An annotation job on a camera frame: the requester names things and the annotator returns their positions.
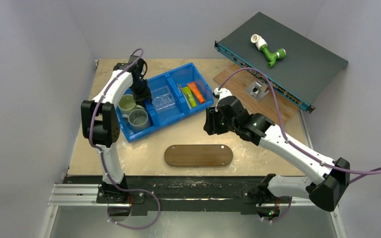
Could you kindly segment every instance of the gray wall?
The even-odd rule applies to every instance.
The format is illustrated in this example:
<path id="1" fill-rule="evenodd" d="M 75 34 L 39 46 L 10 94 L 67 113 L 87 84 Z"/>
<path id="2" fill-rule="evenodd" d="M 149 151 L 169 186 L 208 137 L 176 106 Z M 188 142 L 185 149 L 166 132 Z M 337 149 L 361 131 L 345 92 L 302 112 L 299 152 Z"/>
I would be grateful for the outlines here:
<path id="1" fill-rule="evenodd" d="M 349 61 L 307 116 L 315 149 L 381 166 L 381 1 L 327 0 L 308 38 Z M 348 187 L 340 207 L 348 237 L 381 237 L 381 175 Z"/>
<path id="2" fill-rule="evenodd" d="M 221 40 L 257 12 L 307 35 L 325 0 L 67 0 L 96 58 L 221 58 Z"/>
<path id="3" fill-rule="evenodd" d="M 0 238 L 38 237 L 93 61 L 66 2 L 0 0 Z"/>

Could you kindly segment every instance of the white pipe connector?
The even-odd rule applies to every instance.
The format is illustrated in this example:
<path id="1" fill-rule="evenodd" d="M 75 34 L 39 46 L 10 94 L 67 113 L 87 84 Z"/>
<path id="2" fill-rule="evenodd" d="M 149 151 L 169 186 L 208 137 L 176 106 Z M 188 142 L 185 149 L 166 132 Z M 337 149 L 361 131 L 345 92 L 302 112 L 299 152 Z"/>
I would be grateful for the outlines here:
<path id="1" fill-rule="evenodd" d="M 258 50 L 260 50 L 261 46 L 268 46 L 268 44 L 266 43 L 266 41 L 260 36 L 260 35 L 257 35 L 257 34 L 253 34 L 252 37 L 251 37 L 251 42 L 254 43 L 256 45 L 256 48 Z"/>

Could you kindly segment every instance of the orange tube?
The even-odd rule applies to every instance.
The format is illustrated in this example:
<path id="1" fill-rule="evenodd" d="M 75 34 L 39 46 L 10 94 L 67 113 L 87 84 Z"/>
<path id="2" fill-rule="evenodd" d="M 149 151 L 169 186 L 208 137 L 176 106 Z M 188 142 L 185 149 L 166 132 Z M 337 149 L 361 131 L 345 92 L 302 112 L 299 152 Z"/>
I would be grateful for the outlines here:
<path id="1" fill-rule="evenodd" d="M 188 87 L 190 88 L 190 90 L 192 90 L 193 94 L 195 94 L 199 103 L 201 104 L 205 103 L 205 99 L 203 98 L 201 92 L 198 90 L 198 86 L 194 82 L 188 83 Z"/>

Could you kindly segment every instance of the oval wooden board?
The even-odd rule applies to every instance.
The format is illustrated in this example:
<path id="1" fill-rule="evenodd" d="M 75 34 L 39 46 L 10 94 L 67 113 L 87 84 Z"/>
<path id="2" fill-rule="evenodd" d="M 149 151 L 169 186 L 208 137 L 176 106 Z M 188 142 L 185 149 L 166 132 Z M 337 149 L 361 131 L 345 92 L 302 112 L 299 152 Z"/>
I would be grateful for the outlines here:
<path id="1" fill-rule="evenodd" d="M 233 159 L 227 145 L 172 145 L 164 152 L 170 166 L 226 166 Z"/>

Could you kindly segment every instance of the brown wooden board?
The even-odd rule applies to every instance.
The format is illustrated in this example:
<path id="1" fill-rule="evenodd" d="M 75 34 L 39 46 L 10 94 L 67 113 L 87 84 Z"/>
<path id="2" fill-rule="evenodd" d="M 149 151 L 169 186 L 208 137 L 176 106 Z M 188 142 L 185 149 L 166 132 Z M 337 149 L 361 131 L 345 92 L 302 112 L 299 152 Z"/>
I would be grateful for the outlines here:
<path id="1" fill-rule="evenodd" d="M 214 81 L 218 84 L 222 84 L 224 80 L 232 74 L 234 71 L 240 67 L 237 64 L 232 64 L 223 72 L 219 73 L 214 77 Z M 252 98 L 249 94 L 245 92 L 245 89 L 250 86 L 256 78 L 253 77 L 247 71 L 241 71 L 235 74 L 232 78 L 227 81 L 224 85 L 231 93 L 236 96 L 243 106 L 248 109 L 251 113 L 261 113 L 266 117 L 272 119 L 275 123 L 278 123 L 278 116 L 275 110 L 274 97 L 272 93 L 269 92 L 262 100 L 259 102 Z M 278 106 L 281 113 L 281 118 L 283 123 L 287 122 L 294 114 L 297 113 L 298 107 L 286 99 L 281 94 L 275 92 L 277 95 Z"/>
<path id="2" fill-rule="evenodd" d="M 164 152 L 170 166 L 226 166 L 233 159 L 227 145 L 172 145 Z"/>

